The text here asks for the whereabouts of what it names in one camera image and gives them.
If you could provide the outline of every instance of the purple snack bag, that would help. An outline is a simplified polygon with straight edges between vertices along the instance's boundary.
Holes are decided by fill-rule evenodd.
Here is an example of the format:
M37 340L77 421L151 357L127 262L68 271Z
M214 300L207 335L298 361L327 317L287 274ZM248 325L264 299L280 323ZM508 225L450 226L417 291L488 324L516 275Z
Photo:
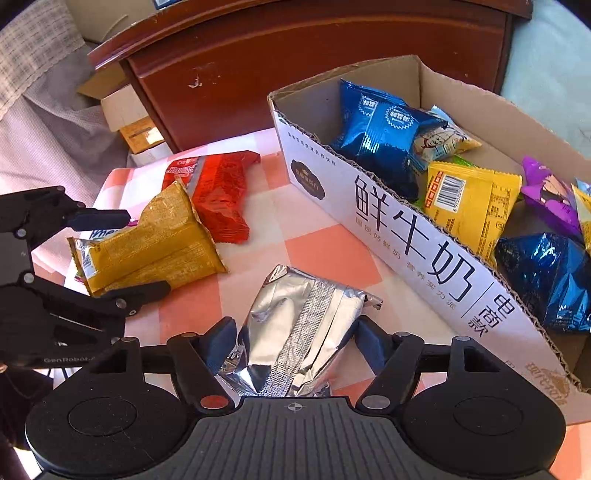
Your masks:
M534 207L540 218L561 235L581 237L577 209L571 205L573 193L552 171L531 157L524 157L526 185L521 187L526 204Z

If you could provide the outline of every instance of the checkered tablecloth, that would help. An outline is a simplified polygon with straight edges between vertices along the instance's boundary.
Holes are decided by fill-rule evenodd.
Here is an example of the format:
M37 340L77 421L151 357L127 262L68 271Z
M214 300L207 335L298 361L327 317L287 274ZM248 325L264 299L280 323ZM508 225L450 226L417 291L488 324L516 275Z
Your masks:
M406 330L428 343L450 343L451 328L392 269L289 183L273 129L188 150L146 167L114 170L95 207L124 208L138 218L160 191L170 161L239 150L260 153L261 163L250 167L247 174L244 217L251 228L249 241L217 245L230 273L191 283L159 304L144 307L137 317L128 319L126 335L138 337L142 345L163 343L182 332L203 333L225 315L234 317L240 327L265 277L277 264L287 264L383 298L383 308L368 314L388 332ZM84 291L74 281L74 272L71 265L66 286ZM333 391L355 402L372 377L350 342L335 367ZM423 375L420 389L444 379L442 374ZM162 379L150 380L171 388ZM553 471L560 480L591 480L591 424L569 428Z

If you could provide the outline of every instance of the yellow snack bag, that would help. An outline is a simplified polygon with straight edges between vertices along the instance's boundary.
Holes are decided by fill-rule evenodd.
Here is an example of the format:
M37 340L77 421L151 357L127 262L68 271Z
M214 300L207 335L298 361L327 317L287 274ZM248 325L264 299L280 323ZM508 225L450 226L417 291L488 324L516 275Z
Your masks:
M146 205L137 226L100 241L68 240L76 267L95 297L158 280L174 289L226 272L209 231L178 181Z
M577 202L577 216L583 232L585 250L591 255L591 196L573 186L574 198Z
M447 162L428 167L424 211L494 265L492 254L521 189L521 176Z

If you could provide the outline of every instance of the plaid fabric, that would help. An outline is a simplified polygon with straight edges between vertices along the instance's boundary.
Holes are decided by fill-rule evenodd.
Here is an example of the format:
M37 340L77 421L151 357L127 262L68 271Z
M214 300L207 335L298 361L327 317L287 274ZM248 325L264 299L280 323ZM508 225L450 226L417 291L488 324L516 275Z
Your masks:
M367 313L387 332L406 330L426 342L450 343L454 332L392 269L289 183L274 129L188 150L135 170L114 170L95 207L125 208L138 218L160 191L170 161L239 150L259 152L261 163L248 170L244 216L251 228L249 241L217 245L230 273L191 283L160 304L145 307L140 315L128 319L126 335L140 338L142 345L152 345L182 332L203 333L225 315L234 317L240 326L265 277L277 264L287 264L381 297L382 309ZM84 292L84 287L74 281L74 274L72 264L66 286ZM345 347L338 362L332 379L334 392L348 395L354 403L372 381L373 373L353 342ZM419 390L444 379L444 374L424 374ZM583 451L591 453L591 424L569 428L554 466L560 480L582 478L584 471L591 479L591 455L584 456Z
M0 31L0 120L43 73L84 45L62 0L37 0Z

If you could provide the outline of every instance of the brown wooden furniture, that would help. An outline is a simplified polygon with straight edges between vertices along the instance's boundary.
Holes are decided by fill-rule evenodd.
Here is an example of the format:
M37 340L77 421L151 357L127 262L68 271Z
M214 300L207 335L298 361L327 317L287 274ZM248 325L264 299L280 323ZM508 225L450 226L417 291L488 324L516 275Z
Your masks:
M119 61L173 151L272 126L267 94L356 61L417 54L499 92L531 0L185 0L93 50Z

